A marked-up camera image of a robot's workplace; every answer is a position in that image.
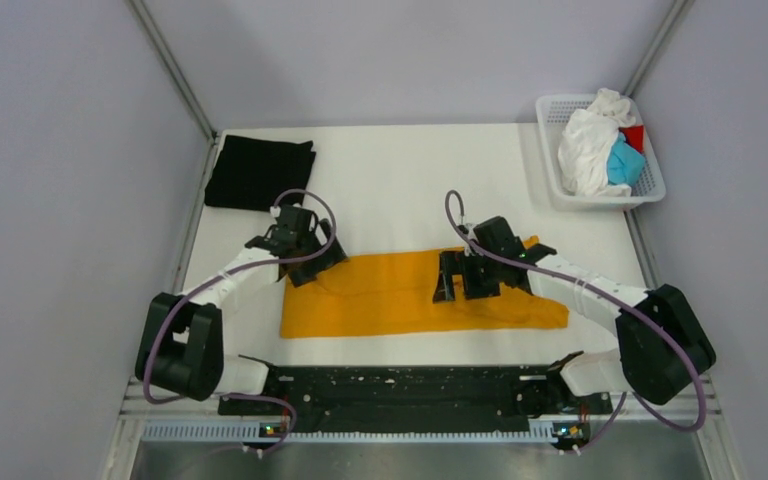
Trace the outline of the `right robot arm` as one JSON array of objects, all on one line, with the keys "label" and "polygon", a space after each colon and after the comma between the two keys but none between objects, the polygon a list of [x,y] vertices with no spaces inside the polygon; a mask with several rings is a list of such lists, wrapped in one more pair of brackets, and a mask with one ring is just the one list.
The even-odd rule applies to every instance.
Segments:
[{"label": "right robot arm", "polygon": [[706,414],[701,376],[715,364],[716,353],[680,289],[624,285],[542,243],[526,247],[501,216],[477,225],[448,222],[464,249],[443,253],[435,302],[453,300],[452,278],[458,275],[469,300],[493,296],[502,286],[518,289],[568,307],[616,339],[608,350],[560,361],[560,376],[546,385],[554,409],[572,412],[587,395],[626,392],[653,411],[691,389],[698,414]]}]

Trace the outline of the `orange t shirt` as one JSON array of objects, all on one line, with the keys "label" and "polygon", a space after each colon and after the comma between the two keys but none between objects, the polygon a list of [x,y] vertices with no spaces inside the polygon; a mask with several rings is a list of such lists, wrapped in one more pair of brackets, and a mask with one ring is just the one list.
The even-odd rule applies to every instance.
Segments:
[{"label": "orange t shirt", "polygon": [[439,251],[360,255],[288,286],[284,339],[363,337],[498,329],[564,329],[569,309],[553,300],[503,287],[496,297],[434,303]]}]

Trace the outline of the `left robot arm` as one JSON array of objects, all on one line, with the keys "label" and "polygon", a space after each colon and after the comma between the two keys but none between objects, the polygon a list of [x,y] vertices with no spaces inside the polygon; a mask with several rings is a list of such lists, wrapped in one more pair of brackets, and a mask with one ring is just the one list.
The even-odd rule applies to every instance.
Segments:
[{"label": "left robot arm", "polygon": [[224,324],[263,288],[282,280],[300,287],[341,263],[346,253],[328,210],[319,216],[297,205],[274,207],[273,222],[262,235],[215,274],[178,294],[161,292],[149,303],[135,376],[153,404],[154,387],[168,391],[165,402],[204,401],[242,394],[257,413],[279,404],[280,386],[268,378],[269,366],[227,352]]}]

